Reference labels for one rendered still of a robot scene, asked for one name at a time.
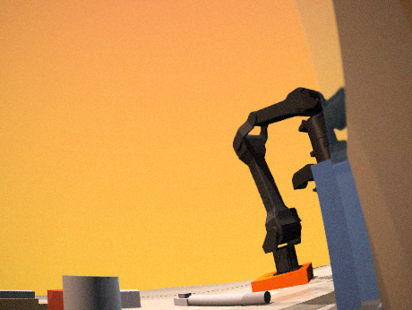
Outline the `grey cylinder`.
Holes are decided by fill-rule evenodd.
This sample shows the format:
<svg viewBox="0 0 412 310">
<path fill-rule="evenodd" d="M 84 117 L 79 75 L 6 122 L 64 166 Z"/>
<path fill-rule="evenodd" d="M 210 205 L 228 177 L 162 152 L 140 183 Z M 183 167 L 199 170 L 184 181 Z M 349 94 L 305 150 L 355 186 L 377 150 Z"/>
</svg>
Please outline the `grey cylinder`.
<svg viewBox="0 0 412 310">
<path fill-rule="evenodd" d="M 122 310 L 118 276 L 63 275 L 64 310 Z"/>
</svg>

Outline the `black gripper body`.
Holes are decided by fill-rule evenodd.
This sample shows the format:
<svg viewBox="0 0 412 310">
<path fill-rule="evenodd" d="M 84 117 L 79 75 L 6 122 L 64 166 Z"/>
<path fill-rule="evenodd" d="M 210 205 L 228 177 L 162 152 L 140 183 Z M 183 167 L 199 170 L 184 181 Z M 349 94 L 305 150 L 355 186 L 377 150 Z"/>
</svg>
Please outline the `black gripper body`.
<svg viewBox="0 0 412 310">
<path fill-rule="evenodd" d="M 313 150 L 310 152 L 311 158 L 315 158 L 317 163 L 329 159 L 328 136 L 323 136 L 312 144 Z M 307 164 L 300 168 L 292 177 L 292 186 L 294 190 L 306 189 L 309 181 L 313 180 L 311 165 Z"/>
</svg>

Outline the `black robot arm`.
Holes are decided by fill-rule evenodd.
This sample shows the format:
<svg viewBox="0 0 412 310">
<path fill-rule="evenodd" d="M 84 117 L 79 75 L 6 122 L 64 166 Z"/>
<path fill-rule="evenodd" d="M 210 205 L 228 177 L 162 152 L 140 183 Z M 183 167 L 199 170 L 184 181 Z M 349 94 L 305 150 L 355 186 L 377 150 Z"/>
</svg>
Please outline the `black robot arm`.
<svg viewBox="0 0 412 310">
<path fill-rule="evenodd" d="M 262 198 L 267 217 L 266 237 L 262 243 L 264 253 L 273 253 L 276 272 L 273 276 L 298 271 L 295 245 L 301 244 L 301 219 L 295 207 L 288 208 L 275 184 L 270 168 L 265 160 L 268 141 L 268 125 L 294 116 L 309 116 L 302 119 L 298 132 L 308 133 L 311 145 L 327 136 L 322 103 L 317 90 L 298 87 L 289 92 L 285 100 L 266 108 L 250 112 L 247 120 L 238 127 L 233 141 L 237 157 L 249 168 L 256 188 Z M 249 134 L 256 126 L 259 135 Z M 283 245 L 286 244 L 286 245 Z M 278 247 L 278 245 L 283 245 Z"/>
</svg>

